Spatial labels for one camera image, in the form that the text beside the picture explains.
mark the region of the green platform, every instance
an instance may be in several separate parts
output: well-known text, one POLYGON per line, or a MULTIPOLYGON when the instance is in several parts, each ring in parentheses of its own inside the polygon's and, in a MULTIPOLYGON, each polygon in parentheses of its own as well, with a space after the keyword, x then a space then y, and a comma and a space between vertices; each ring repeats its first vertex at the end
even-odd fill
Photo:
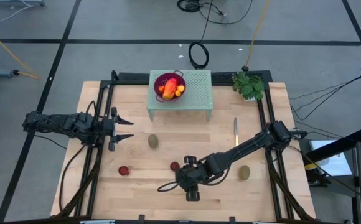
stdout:
POLYGON ((154 82, 164 73, 173 70, 151 70, 149 78, 148 111, 150 120, 154 119, 157 110, 205 110, 207 121, 211 118, 213 110, 212 83, 210 70, 181 70, 186 82, 186 91, 176 101, 158 102, 154 91, 154 82))

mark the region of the potted plant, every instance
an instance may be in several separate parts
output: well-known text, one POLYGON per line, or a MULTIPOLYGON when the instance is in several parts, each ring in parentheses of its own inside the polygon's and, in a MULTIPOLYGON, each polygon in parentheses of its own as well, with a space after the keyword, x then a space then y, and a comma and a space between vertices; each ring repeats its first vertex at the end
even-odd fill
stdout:
POLYGON ((245 101, 262 100, 263 80, 261 77, 248 76, 245 72, 233 74, 233 91, 242 95, 245 101))

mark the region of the knife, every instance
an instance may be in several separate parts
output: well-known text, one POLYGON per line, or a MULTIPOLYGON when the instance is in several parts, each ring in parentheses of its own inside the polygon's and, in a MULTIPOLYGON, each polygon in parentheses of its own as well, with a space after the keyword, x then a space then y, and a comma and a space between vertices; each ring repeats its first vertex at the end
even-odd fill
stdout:
POLYGON ((233 122, 233 128, 235 132, 235 146, 238 146, 238 133, 237 133, 237 118, 233 122))

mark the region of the gray floor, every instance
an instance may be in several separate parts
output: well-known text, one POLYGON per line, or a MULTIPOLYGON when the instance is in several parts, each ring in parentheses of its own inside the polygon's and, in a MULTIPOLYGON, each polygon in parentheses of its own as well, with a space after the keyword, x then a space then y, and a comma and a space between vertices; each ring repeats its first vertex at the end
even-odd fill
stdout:
MULTIPOLYGON (((0 24, 0 38, 61 39, 75 0, 45 2, 46 7, 28 9, 0 24)), ((239 18, 249 3, 214 0, 228 14, 229 21, 239 18)), ((361 1, 349 0, 349 3, 361 27, 361 1)), ((205 38, 251 40, 264 5, 265 1, 254 0, 250 13, 238 24, 209 24, 205 38)), ((15 9, 0 7, 0 19, 15 9)), ((69 38, 199 39, 204 24, 199 13, 178 10, 175 0, 82 0, 69 38)), ((257 39, 359 41, 340 0, 271 1, 257 39)), ((23 76, 0 79, 0 205, 26 138, 22 121, 26 113, 36 109, 59 45, 7 46, 41 79, 23 76)), ((144 73, 152 69, 193 69, 187 58, 188 47, 187 44, 67 44, 44 113, 73 113, 83 81, 107 79, 112 69, 144 73)), ((249 45, 206 47, 210 52, 207 69, 213 72, 239 70, 250 48, 249 45)), ((204 61, 202 52, 194 50, 194 54, 197 62, 204 61)), ((360 75, 360 67, 361 46, 256 45, 250 61, 251 70, 271 70, 274 81, 285 82, 290 97, 349 81, 360 75)), ((21 69, 1 46, 0 68, 21 69)), ((291 103, 299 106, 315 97, 291 103)), ((300 112, 304 115, 311 109, 300 112)), ((361 129, 361 83, 354 82, 339 91, 304 122, 340 135, 361 129)), ((63 145, 68 141, 55 134, 48 137, 63 145)), ((309 137, 326 139, 314 134, 309 137)), ((50 142, 34 139, 6 221, 49 216, 64 154, 65 151, 50 142)), ((341 222, 352 217, 350 198, 322 189, 311 192, 321 220, 341 222)))

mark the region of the wooden tabletop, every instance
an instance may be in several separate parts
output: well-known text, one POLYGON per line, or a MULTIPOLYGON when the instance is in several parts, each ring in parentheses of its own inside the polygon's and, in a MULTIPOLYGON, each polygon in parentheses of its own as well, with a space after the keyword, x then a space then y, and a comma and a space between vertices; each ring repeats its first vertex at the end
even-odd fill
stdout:
MULTIPOLYGON (((77 112, 85 111, 89 102, 96 101, 99 84, 84 82, 77 112)), ((289 129, 293 128, 285 84, 270 83, 270 92, 276 119, 282 120, 289 129)), ((213 86, 212 94, 214 109, 210 121, 205 119, 204 111, 157 111, 154 121, 150 121, 146 109, 148 86, 115 86, 111 106, 116 106, 122 118, 135 124, 117 125, 117 133, 135 136, 121 141, 115 152, 108 150, 106 139, 93 218, 137 220, 140 214, 144 214, 147 220, 227 221, 229 216, 234 216, 237 221, 276 221, 264 149, 232 164, 227 179, 220 185, 200 185, 199 202, 187 202, 185 192, 180 188, 166 193, 157 192, 160 185, 174 181, 174 173, 169 168, 171 162, 177 161, 182 165, 186 155, 200 159, 210 153, 233 148, 235 117, 238 120, 240 143, 261 131, 255 101, 244 101, 230 86, 213 86), (150 134, 157 135, 158 149, 149 148, 147 138, 150 134), (247 181, 237 177, 237 170, 242 165, 248 165, 251 169, 247 181), (130 175, 120 176, 120 166, 128 166, 130 175)), ((263 104, 266 120, 269 120, 266 102, 263 104)), ((291 145, 298 147, 296 141, 291 145)), ((79 140, 69 141, 63 167, 80 147, 79 140)), ((64 205, 80 185, 86 151, 84 149, 71 163, 66 173, 64 205)), ((307 213, 315 217, 300 153, 287 148, 283 157, 291 193, 307 213)), ((53 215, 59 212, 59 186, 60 183, 52 207, 53 215)), ((83 214, 86 213, 89 192, 87 190, 84 195, 83 214)), ((286 217, 280 190, 279 197, 283 217, 286 217)))

